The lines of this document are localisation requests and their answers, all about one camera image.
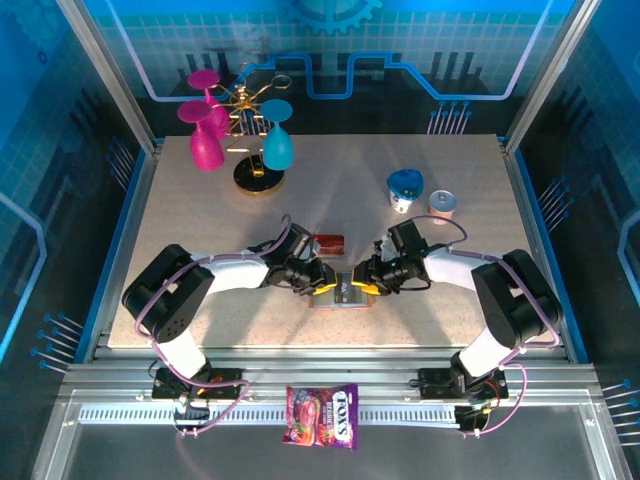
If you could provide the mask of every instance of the teal wine glass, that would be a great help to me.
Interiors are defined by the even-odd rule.
[[[265,120],[275,124],[262,145],[264,165],[271,170],[286,170],[293,164],[293,142],[280,126],[280,122],[291,117],[293,108],[284,100],[267,100],[262,104],[260,113]]]

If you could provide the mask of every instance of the candy bag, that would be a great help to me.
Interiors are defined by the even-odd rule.
[[[283,443],[310,447],[358,447],[358,386],[287,387]]]

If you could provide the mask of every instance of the pink wine glass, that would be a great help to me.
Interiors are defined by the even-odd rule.
[[[210,172],[224,163],[222,145],[213,132],[203,128],[203,123],[211,117],[211,107],[202,100],[183,103],[178,108],[178,118],[185,123],[194,123],[196,131],[191,135],[191,155],[200,170]]]
[[[204,121],[202,126],[213,132],[218,140],[222,140],[229,130],[229,112],[209,91],[220,83],[220,75],[215,70],[198,70],[189,75],[188,82],[191,87],[204,90],[204,101],[213,109],[211,116]]]

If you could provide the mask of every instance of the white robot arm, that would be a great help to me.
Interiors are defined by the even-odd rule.
[[[486,380],[515,349],[544,333],[546,323],[555,325],[562,315],[555,294],[524,250],[482,256],[455,252],[445,245],[429,246],[412,220],[388,232],[374,243],[376,253],[354,269],[354,285],[384,296],[408,290],[402,286],[404,282],[418,278],[426,282],[422,290],[432,282],[444,282],[478,295],[487,326],[451,359],[452,388],[458,394]],[[506,264],[524,282],[536,307],[542,309],[544,321],[499,263]]]
[[[213,257],[212,262],[208,255],[191,254],[179,245],[169,245],[127,288],[122,303],[138,317],[172,275],[201,261],[182,274],[141,321],[167,361],[184,377],[196,378],[209,368],[209,363],[188,328],[205,296],[282,282],[299,295],[321,293],[335,286],[335,272],[313,256],[309,232],[292,224],[286,238],[278,243],[275,249],[268,248],[274,244],[269,241],[237,254]]]

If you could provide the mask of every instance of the beige table surface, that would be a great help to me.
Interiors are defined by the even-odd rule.
[[[332,264],[348,271],[373,253],[372,242],[387,228],[408,218],[391,209],[386,186],[389,174],[402,168],[418,169],[425,179],[425,192],[410,214],[426,213],[429,194],[447,189],[458,198],[455,220],[469,232],[466,249],[529,249],[493,135],[294,136],[293,142],[296,160],[282,188],[253,198],[232,179],[245,155],[227,154],[223,168],[203,173],[192,165],[189,137],[168,137],[125,286],[170,243],[191,252],[237,252],[275,238],[284,213],[312,233],[343,234],[346,254]],[[459,235],[425,220],[418,227],[430,244]],[[279,288],[221,292],[205,299],[191,332],[206,347],[448,346],[468,344],[483,326],[473,292],[436,284],[427,292],[378,298],[361,310],[310,309],[308,298]],[[144,344],[120,306],[109,346]]]

